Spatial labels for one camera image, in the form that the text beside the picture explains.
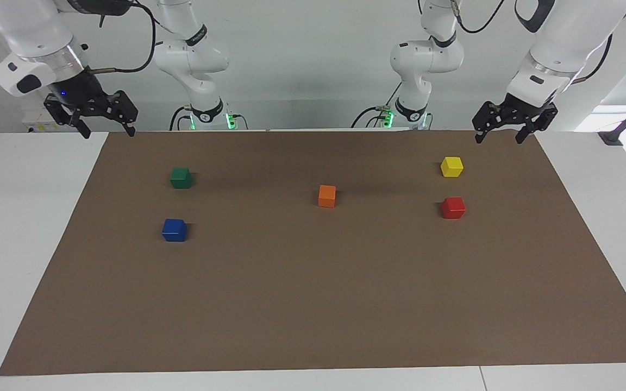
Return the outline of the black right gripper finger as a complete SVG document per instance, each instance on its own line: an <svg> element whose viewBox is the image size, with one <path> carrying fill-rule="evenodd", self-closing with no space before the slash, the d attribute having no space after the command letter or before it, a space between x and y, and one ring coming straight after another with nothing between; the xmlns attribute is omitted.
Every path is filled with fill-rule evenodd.
<svg viewBox="0 0 626 391"><path fill-rule="evenodd" d="M68 113L62 102L52 93L48 94L44 100L44 107L50 116L58 125L67 125L74 127L77 132L85 139L90 138L91 131L87 124L82 120L80 109L72 109L72 113Z"/></svg>
<svg viewBox="0 0 626 391"><path fill-rule="evenodd" d="M129 137L136 135L134 122L137 119L139 110L125 91L115 91L104 97L104 118L122 124Z"/></svg>

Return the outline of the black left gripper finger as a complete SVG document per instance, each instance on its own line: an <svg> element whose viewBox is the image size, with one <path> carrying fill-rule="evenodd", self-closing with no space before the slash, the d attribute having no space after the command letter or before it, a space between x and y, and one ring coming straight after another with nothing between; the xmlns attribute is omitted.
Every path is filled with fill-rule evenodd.
<svg viewBox="0 0 626 391"><path fill-rule="evenodd" d="M481 144L490 131L506 124L502 116L502 107L491 101L484 102L473 116L472 124L476 131L475 141Z"/></svg>
<svg viewBox="0 0 626 391"><path fill-rule="evenodd" d="M544 107L544 109L542 109L542 112L538 114L536 118L533 118L532 116L524 116L522 119L523 127L517 132L515 141L518 144L522 144L531 134L534 134L537 131L545 131L557 114L558 109L556 104L549 103Z"/></svg>

